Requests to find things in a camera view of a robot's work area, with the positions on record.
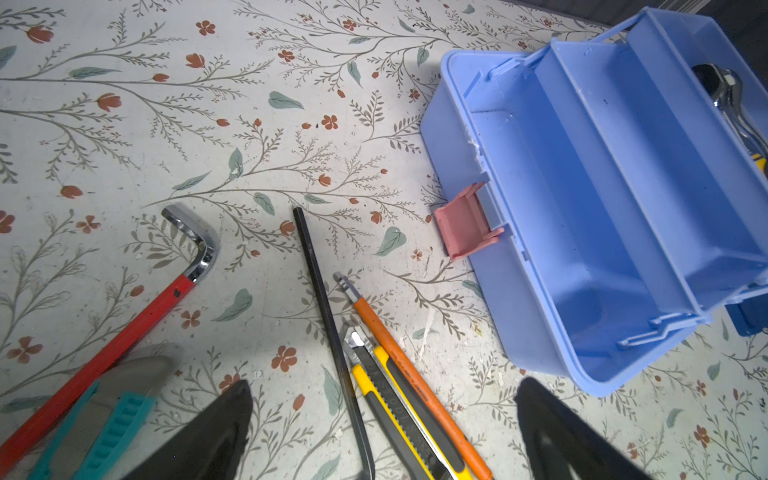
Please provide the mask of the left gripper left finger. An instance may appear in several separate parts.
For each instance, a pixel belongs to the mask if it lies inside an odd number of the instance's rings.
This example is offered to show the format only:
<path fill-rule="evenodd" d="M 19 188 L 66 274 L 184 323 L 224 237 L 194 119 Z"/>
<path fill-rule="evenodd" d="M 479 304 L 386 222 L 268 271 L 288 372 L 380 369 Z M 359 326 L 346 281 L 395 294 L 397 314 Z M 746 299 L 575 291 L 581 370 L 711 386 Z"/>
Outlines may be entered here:
<path fill-rule="evenodd" d="M 143 463 L 128 479 L 232 479 L 244 454 L 253 398 L 240 380 Z"/>

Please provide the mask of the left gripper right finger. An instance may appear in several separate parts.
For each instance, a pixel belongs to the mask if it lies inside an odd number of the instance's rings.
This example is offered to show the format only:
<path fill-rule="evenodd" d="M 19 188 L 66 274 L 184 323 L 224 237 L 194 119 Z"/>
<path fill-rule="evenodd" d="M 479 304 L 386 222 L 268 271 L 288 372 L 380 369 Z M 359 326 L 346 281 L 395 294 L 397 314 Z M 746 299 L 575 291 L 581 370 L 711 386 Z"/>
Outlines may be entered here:
<path fill-rule="evenodd" d="M 535 479 L 647 479 L 649 476 L 534 378 L 515 396 Z"/>

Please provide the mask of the teal utility knife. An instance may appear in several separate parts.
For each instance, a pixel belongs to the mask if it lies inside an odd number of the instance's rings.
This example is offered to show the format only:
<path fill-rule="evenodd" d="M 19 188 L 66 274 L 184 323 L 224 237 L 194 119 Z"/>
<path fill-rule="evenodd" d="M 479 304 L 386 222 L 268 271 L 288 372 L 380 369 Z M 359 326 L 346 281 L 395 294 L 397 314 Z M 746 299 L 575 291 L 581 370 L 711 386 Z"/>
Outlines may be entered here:
<path fill-rule="evenodd" d="M 174 367 L 167 356 L 122 363 L 75 403 L 30 479 L 102 479 L 132 443 Z"/>

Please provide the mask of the orange pencil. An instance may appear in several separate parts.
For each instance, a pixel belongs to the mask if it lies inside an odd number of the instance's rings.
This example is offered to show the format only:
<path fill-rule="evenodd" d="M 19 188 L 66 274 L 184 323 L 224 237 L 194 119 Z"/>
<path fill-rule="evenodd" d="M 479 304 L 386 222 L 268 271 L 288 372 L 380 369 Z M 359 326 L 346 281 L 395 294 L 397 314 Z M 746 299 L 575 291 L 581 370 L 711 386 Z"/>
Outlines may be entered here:
<path fill-rule="evenodd" d="M 457 448 L 472 473 L 478 479 L 492 479 L 493 474 L 486 462 L 482 459 L 472 443 L 466 438 L 463 431 L 447 412 L 434 392 L 430 389 L 428 383 L 423 379 L 407 355 L 400 348 L 397 341 L 392 337 L 389 330 L 369 305 L 367 300 L 356 290 L 354 285 L 345 275 L 336 272 L 333 274 L 333 277 L 351 299 L 355 310 L 363 322 L 368 326 L 368 329 L 373 336 L 389 354 L 389 357 L 404 374 L 408 383 L 415 389 L 426 408 L 431 412 L 447 436 L 451 439 L 453 445 Z"/>

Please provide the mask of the yellow black utility knife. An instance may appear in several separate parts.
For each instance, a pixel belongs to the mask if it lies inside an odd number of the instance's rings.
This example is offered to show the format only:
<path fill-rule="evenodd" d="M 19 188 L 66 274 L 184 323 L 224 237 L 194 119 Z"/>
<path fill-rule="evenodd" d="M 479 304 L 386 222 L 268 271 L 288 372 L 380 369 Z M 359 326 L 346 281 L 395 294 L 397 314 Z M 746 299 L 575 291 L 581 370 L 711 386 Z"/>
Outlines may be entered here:
<path fill-rule="evenodd" d="M 383 433 L 411 479 L 470 479 L 463 458 L 385 349 L 359 327 L 343 349 Z"/>

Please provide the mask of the white blue tool box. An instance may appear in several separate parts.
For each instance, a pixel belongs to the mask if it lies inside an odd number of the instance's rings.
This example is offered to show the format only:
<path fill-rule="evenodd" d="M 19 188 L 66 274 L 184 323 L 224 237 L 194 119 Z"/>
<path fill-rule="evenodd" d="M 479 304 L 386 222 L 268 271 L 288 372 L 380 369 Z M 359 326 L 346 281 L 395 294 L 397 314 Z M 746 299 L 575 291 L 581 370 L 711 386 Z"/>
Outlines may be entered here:
<path fill-rule="evenodd" d="M 709 17 L 645 8 L 533 54 L 453 50 L 421 123 L 508 358 L 606 396 L 722 305 L 766 312 L 767 178 L 694 69 L 767 92 Z"/>

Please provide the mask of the yellow black pliers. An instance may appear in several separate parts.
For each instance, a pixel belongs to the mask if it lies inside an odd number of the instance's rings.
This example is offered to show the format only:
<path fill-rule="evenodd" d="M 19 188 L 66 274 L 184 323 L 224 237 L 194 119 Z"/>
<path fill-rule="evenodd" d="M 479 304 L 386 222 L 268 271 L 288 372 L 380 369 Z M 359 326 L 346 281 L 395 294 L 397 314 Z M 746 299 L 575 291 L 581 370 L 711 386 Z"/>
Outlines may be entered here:
<path fill-rule="evenodd" d="M 743 82 L 739 75 L 734 70 L 712 63 L 694 65 L 692 71 L 715 108 L 739 136 L 753 162 L 767 176 L 767 141 L 744 114 Z"/>

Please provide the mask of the black hex key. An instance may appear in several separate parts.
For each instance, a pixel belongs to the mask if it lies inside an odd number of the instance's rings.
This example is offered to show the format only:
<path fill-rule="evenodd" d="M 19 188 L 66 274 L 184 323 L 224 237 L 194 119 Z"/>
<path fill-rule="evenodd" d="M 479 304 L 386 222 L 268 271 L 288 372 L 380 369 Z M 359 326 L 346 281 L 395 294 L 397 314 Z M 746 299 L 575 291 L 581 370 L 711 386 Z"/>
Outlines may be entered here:
<path fill-rule="evenodd" d="M 376 478 L 376 469 L 373 451 L 367 435 L 365 422 L 352 385 L 350 372 L 344 357 L 342 342 L 339 338 L 339 332 L 336 327 L 332 309 L 329 304 L 309 227 L 304 215 L 304 210 L 301 207 L 294 207 L 292 212 L 298 236 L 301 242 L 304 258 L 309 269 L 310 282 L 315 293 L 318 308 L 320 310 L 320 316 L 326 332 L 326 337 L 328 340 L 329 348 L 331 350 L 337 376 L 339 377 L 342 398 L 350 418 L 351 428 L 354 433 L 361 458 L 362 469 L 356 475 L 356 479 L 374 480 Z"/>

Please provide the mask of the red handled hex key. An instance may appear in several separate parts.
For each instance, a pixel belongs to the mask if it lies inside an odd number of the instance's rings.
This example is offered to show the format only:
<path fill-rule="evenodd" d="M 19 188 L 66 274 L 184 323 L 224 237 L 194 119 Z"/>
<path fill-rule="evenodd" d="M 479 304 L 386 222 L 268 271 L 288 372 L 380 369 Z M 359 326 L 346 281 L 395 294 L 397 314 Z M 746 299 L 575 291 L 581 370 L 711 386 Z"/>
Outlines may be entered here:
<path fill-rule="evenodd" d="M 187 296 L 215 262 L 217 241 L 205 222 L 179 204 L 165 207 L 161 215 L 196 245 L 198 252 L 194 260 L 2 444 L 2 476 L 10 473 L 53 429 L 98 377 L 113 367 Z"/>

